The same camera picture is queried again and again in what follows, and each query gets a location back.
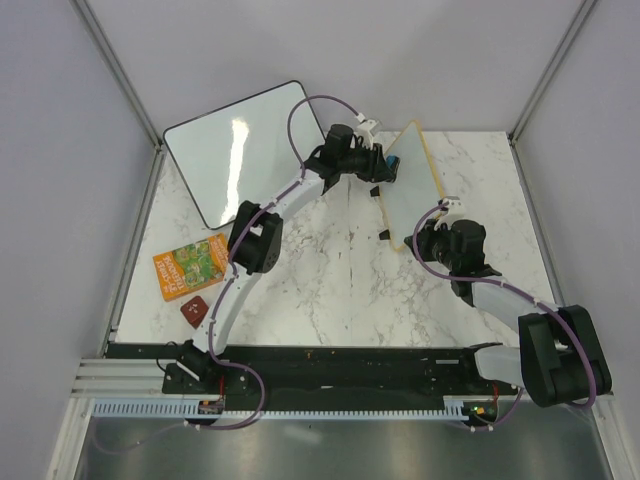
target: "marble table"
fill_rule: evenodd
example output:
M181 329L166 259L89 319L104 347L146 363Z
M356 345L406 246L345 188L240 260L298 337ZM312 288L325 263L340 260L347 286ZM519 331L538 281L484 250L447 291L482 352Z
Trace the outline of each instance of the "marble table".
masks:
M376 141L388 146L396 134ZM551 289L504 132L426 132L445 192L483 224L487 261L511 282L551 299ZM231 344L468 346L517 344L500 321L467 306L447 282L378 240L385 229L371 185L343 177L284 227L276 267L251 292ZM432 205L424 205L426 211ZM183 342L194 330L180 313L190 296L165 302L152 256L210 235L170 157L159 179L116 341ZM208 304L219 285L198 292Z

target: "gray wall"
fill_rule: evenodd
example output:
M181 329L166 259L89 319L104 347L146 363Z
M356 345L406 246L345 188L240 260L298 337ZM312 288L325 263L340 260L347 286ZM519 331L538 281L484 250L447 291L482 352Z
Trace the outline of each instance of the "gray wall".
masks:
M589 308L640 446L640 3L602 1L519 150L567 300Z
M580 4L88 2L159 131L291 79L389 128L507 130Z
M44 476L152 148L66 0L0 2L0 478Z

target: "table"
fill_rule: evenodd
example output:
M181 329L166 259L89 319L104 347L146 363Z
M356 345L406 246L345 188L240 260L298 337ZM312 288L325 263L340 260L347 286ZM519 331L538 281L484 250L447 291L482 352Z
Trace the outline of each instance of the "table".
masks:
M397 133L382 132L386 148ZM487 261L538 298L552 299L542 257L504 132L425 132L445 192L487 229ZM497 319L467 306L449 284L378 240L385 229L370 184L343 177L284 227L276 267L253 289L230 344L335 346L517 345ZM432 205L425 205L424 211ZM167 157L116 341L181 343L193 328L180 313L191 296L165 302L152 257L210 235ZM220 286L198 292L208 304Z

